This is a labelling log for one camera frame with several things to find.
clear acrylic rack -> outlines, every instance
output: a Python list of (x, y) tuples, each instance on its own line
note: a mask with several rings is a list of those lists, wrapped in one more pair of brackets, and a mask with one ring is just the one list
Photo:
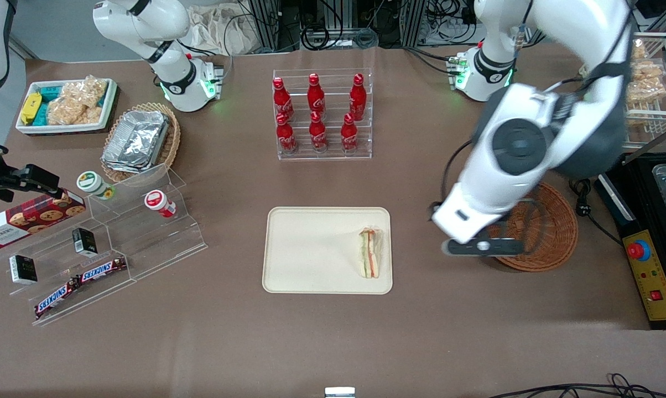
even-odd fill
[[(34, 320), (34, 306), (71, 277), (118, 257), (126, 258), (125, 269), (79, 287), (34, 322), (44, 326), (206, 249), (200, 227), (188, 214), (181, 194), (184, 186), (171, 169), (154, 167), (114, 184), (115, 195), (109, 201), (88, 196), (90, 211), (0, 249), (8, 293), (28, 301), (27, 319)], [(153, 189), (160, 189), (176, 204), (174, 216), (164, 218), (144, 206), (145, 194)], [(88, 259), (75, 252), (72, 230), (78, 227), (95, 234), (96, 257)], [(18, 285), (11, 281), (9, 258), (15, 254), (34, 260), (37, 283)]]
[[(308, 75), (316, 73), (326, 96), (326, 138), (328, 150), (322, 154), (313, 151), (308, 126), (311, 123), (308, 108)], [(350, 90), (353, 88), (353, 76), (361, 73), (365, 76), (363, 87), (367, 91), (367, 103), (363, 120), (356, 122), (358, 127), (358, 151), (353, 154), (344, 154), (341, 146), (340, 129), (343, 126), (343, 116), (350, 111)], [(273, 77), (280, 77), (284, 86), (291, 95), (294, 116), (289, 121), (298, 144), (295, 154), (286, 155), (278, 146), (279, 160), (345, 160), (370, 159), (373, 156), (373, 70), (371, 68), (345, 68), (328, 70), (274, 70)], [(274, 131), (277, 130), (277, 107), (272, 108)]]

brown table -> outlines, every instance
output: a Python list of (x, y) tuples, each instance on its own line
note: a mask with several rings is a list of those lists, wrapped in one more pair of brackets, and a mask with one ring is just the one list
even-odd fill
[[(373, 159), (280, 163), (272, 70), (354, 60), (375, 65)], [(518, 80), (550, 86), (578, 66), (565, 50), (538, 45), (522, 52)], [(29, 82), (113, 78), (122, 88), (118, 113), (164, 101), (143, 61), (29, 61), (27, 70)], [(608, 372), (666, 392), (666, 332), (646, 330), (623, 251), (588, 220), (579, 220), (571, 260), (543, 274), (439, 250), (446, 236), (426, 221), (426, 207), (481, 109), (401, 50), (238, 57), (222, 101), (177, 114), (183, 140), (174, 169), (189, 184), (186, 201), (209, 249), (45, 328), (32, 327), (27, 303), (0, 289), (0, 396), (291, 398), (353, 385), (363, 397), (482, 398), (553, 383), (604, 383)], [(104, 138), (12, 131), (7, 157), (16, 166), (39, 164), (74, 188), (80, 171), (100, 169)], [(452, 178), (461, 167), (454, 165)], [(573, 203), (563, 179), (546, 181)], [(590, 202), (613, 230), (595, 194)], [(388, 209), (392, 291), (265, 292), (264, 236), (275, 206)]]

yellow snack package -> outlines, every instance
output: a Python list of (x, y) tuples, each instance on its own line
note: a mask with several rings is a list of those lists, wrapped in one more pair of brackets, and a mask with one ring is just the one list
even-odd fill
[(40, 108), (40, 101), (43, 98), (40, 93), (32, 93), (25, 99), (24, 107), (21, 110), (21, 121), (25, 125), (29, 125), (35, 119), (35, 115), (38, 114)]

walkers cookie box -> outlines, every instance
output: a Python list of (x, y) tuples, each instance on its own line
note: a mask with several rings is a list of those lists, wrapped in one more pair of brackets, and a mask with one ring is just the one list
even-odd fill
[(63, 189), (60, 199), (41, 195), (0, 212), (0, 248), (85, 211), (82, 197)]

yellow control panel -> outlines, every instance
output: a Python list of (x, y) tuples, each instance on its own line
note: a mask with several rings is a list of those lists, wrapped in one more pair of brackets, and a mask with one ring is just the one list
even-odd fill
[(647, 317), (666, 321), (666, 279), (647, 230), (623, 238)]

